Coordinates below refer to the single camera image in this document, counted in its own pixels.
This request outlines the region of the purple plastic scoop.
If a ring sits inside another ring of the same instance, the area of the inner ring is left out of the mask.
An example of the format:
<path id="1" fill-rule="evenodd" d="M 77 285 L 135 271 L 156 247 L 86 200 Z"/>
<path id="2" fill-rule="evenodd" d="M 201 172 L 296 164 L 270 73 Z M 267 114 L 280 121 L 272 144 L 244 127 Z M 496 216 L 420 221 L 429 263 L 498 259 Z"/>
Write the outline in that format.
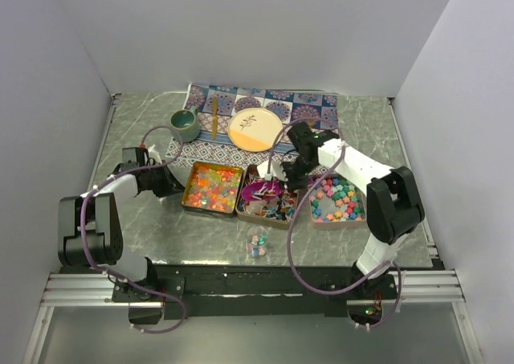
<path id="1" fill-rule="evenodd" d="M 243 187 L 241 198 L 248 202 L 270 201 L 277 198 L 282 192 L 282 188 L 277 181 L 257 181 Z"/>

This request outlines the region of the tin of lollipops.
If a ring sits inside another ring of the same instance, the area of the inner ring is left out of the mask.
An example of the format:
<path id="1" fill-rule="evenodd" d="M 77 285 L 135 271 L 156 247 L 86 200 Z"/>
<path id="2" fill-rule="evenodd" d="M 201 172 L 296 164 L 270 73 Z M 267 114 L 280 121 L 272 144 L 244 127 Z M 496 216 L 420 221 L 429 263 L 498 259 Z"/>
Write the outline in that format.
<path id="1" fill-rule="evenodd" d="M 281 190 L 272 199 L 252 201 L 245 199 L 245 196 L 249 196 L 249 194 L 245 195 L 243 191 L 250 184 L 258 181 L 257 165 L 249 165 L 246 169 L 243 188 L 239 193 L 235 209 L 237 218 L 255 225 L 287 230 L 290 227 L 292 216 L 295 214 L 299 202 L 299 192 Z"/>

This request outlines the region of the tin of pastel star candies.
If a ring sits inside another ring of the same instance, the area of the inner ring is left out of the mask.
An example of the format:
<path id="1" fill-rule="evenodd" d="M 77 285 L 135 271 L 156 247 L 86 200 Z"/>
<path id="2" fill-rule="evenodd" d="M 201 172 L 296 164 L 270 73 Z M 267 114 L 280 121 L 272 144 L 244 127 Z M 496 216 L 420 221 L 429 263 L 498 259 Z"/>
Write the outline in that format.
<path id="1" fill-rule="evenodd" d="M 323 178 L 309 195 L 311 224 L 318 230 L 364 225 L 365 196 L 338 174 Z"/>

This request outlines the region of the gold tin of gummy stars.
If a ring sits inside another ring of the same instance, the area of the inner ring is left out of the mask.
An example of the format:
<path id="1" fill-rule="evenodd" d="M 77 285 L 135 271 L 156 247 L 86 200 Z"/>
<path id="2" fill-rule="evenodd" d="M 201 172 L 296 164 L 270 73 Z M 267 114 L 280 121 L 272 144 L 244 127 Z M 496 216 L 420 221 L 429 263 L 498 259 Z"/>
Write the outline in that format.
<path id="1" fill-rule="evenodd" d="M 233 219 L 244 170 L 208 162 L 195 162 L 181 205 L 184 211 L 220 219 Z"/>

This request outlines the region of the clear glass jar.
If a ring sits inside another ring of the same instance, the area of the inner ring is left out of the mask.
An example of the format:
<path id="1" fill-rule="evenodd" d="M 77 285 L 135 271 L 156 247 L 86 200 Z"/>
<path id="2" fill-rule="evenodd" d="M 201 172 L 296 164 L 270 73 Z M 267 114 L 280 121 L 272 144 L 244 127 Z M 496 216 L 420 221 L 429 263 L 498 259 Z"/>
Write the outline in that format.
<path id="1" fill-rule="evenodd" d="M 261 226 L 253 226 L 247 232 L 247 251 L 252 258 L 266 255 L 268 230 Z"/>

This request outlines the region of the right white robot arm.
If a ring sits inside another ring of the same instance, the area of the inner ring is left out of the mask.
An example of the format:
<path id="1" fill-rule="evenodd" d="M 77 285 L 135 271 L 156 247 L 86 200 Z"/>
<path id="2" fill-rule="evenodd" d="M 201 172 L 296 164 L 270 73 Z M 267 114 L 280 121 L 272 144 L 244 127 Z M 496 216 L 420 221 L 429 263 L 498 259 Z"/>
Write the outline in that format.
<path id="1" fill-rule="evenodd" d="M 396 169 L 381 164 L 347 145 L 330 131 L 314 133 L 306 119 L 283 127 L 298 153 L 297 159 L 281 165 L 278 179 L 289 190 L 308 188 L 311 194 L 317 184 L 308 184 L 308 175 L 317 166 L 329 174 L 339 174 L 365 193 L 366 222 L 370 236 L 357 262 L 351 285 L 326 291 L 312 287 L 299 274 L 291 250 L 292 230 L 299 211 L 293 215 L 288 230 L 286 248 L 288 262 L 295 278 L 309 291 L 325 296 L 337 296 L 353 291 L 358 297 L 370 298 L 380 288 L 379 276 L 394 263 L 398 249 L 406 236 L 425 219 L 425 211 L 413 172 L 406 166 Z"/>

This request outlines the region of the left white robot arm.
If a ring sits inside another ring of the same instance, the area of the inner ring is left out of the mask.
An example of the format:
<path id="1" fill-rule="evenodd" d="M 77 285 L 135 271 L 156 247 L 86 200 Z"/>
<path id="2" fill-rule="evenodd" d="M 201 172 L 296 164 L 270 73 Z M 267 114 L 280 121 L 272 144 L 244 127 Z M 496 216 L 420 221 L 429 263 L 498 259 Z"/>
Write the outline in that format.
<path id="1" fill-rule="evenodd" d="M 151 260 L 124 246 L 118 209 L 141 192 L 157 198 L 182 194 L 185 187 L 152 146 L 122 149 L 122 162 L 89 192 L 62 198 L 58 210 L 58 257 L 64 267 L 108 274 L 126 292 L 151 301 L 161 291 Z"/>

